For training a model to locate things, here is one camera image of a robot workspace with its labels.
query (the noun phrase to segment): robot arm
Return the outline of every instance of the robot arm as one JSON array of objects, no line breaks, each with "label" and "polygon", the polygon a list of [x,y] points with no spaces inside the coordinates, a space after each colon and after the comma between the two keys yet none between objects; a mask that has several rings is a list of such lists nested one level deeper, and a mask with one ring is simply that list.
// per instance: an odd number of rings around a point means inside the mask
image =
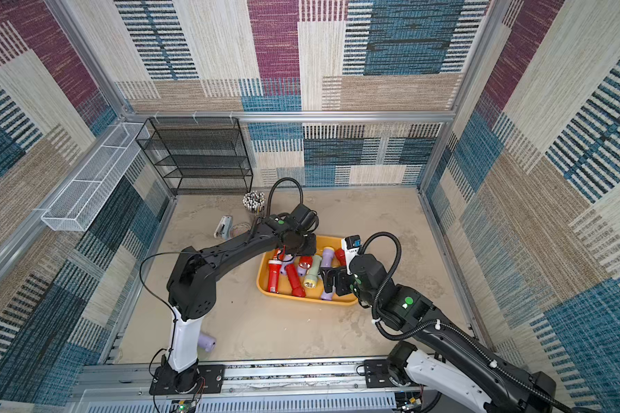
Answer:
[{"label": "robot arm", "polygon": [[[234,267],[275,248],[284,248],[294,256],[313,256],[316,238],[311,228],[317,225],[316,213],[299,203],[292,213],[270,215],[250,232],[225,243],[200,251],[192,247],[184,250],[167,284],[168,301],[175,314],[170,348],[156,370],[150,394],[170,394],[171,389],[190,392],[197,385],[199,327],[214,306],[216,281]],[[401,250],[397,239],[390,236],[398,246],[396,267]],[[565,412],[584,411],[570,410],[554,401],[555,382],[546,374],[529,374],[513,366],[475,342],[415,289],[395,285],[391,280],[394,267],[387,272],[373,255],[364,254],[371,239],[364,246],[360,246],[357,235],[342,241],[347,266],[333,271],[341,286],[337,293],[353,292],[362,306],[374,306],[373,318],[379,318],[373,321],[381,334],[399,341],[388,357],[389,373],[399,385],[428,384],[475,412],[550,413],[554,406]],[[381,321],[402,334],[390,335]],[[438,363],[402,341],[407,338],[425,343],[452,365]]]}]

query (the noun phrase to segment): white wire mesh basket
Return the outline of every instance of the white wire mesh basket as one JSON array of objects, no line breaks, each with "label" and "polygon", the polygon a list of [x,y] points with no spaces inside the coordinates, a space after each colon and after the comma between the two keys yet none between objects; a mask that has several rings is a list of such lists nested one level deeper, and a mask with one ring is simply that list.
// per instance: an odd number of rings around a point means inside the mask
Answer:
[{"label": "white wire mesh basket", "polygon": [[53,231],[87,231],[140,151],[135,141],[138,133],[142,135],[138,139],[149,137],[142,124],[122,123],[115,128],[41,220]]}]

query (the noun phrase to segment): beige floor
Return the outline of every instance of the beige floor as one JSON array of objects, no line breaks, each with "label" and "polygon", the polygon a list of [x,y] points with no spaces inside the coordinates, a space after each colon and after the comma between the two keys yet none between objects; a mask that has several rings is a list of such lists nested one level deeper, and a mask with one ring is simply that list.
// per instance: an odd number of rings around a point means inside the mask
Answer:
[{"label": "beige floor", "polygon": [[[291,211],[298,193],[279,190],[272,212]],[[414,287],[429,297],[455,324],[464,327],[450,279],[414,189],[368,188],[306,190],[305,204],[319,213],[319,235],[362,239],[377,231],[396,234],[402,260],[395,273],[398,284]],[[197,249],[217,244],[215,227],[223,215],[235,222],[247,220],[240,196],[185,195],[180,197],[159,252]],[[395,248],[378,239],[368,249],[388,268]],[[155,259],[147,285],[167,298],[165,285],[176,256]],[[267,297],[257,290],[260,259],[242,264],[217,284],[217,302],[203,321],[202,331],[217,339],[211,353],[200,359],[282,359],[387,354],[395,345],[380,336],[370,322],[369,310],[358,305],[337,307]],[[171,313],[143,290],[127,327],[118,363],[148,363],[167,347]]]}]

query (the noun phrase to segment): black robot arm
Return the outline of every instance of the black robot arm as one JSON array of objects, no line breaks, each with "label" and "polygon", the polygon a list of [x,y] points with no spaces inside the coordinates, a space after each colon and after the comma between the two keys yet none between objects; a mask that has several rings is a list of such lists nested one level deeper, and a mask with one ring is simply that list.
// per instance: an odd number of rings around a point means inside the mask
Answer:
[{"label": "black robot arm", "polygon": [[216,282],[242,263],[275,248],[295,256],[314,255],[316,236],[310,233],[317,214],[299,203],[291,213],[269,215],[248,233],[222,244],[195,251],[192,246],[174,265],[167,289],[168,302],[179,310],[183,321],[207,314],[216,301]]},{"label": "black robot arm", "polygon": [[373,255],[355,255],[347,265],[352,273],[351,291],[361,305],[376,305],[373,314],[390,329],[402,332],[399,335],[381,332],[389,340],[400,340],[388,359],[389,373],[398,383],[412,381],[405,371],[408,371],[406,360],[415,346],[401,340],[414,338],[444,356],[487,393],[491,402],[480,406],[483,410],[491,413],[549,413],[555,407],[563,412],[594,412],[570,409],[554,400],[556,384],[551,377],[541,371],[530,374],[498,357],[455,326],[423,294],[406,285],[395,285]]}]

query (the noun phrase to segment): yellow tray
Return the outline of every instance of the yellow tray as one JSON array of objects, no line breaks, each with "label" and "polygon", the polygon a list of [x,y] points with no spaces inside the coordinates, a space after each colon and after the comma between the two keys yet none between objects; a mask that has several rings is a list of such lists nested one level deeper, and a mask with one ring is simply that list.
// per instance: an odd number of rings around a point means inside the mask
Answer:
[{"label": "yellow tray", "polygon": [[[340,238],[337,238],[335,236],[317,235],[317,254],[321,255],[321,252],[324,250],[325,246],[331,246],[335,251],[338,251],[340,248],[342,248],[342,245],[340,244],[340,240],[341,240]],[[303,287],[306,291],[305,297],[303,298],[294,297],[293,295],[291,295],[291,285],[289,285],[289,279],[282,274],[278,278],[279,293],[276,294],[276,293],[270,293],[266,291],[266,287],[268,285],[268,261],[273,258],[274,252],[275,251],[269,251],[269,252],[265,252],[264,255],[262,255],[262,262],[260,263],[260,271],[259,271],[259,274],[257,274],[257,288],[262,292],[262,294],[269,295],[271,297],[305,301],[308,303],[353,305],[358,302],[358,299],[353,294],[347,294],[341,297],[333,294],[332,301],[322,300],[321,298],[319,298],[321,294],[324,292],[324,283],[322,283],[321,280],[317,282],[317,286],[315,288],[308,288],[305,286]],[[297,258],[296,260],[294,260],[294,264],[296,265],[298,263],[299,263],[299,259]],[[340,266],[340,263],[338,262],[336,258],[333,258],[332,265],[334,267],[338,267]]]}]

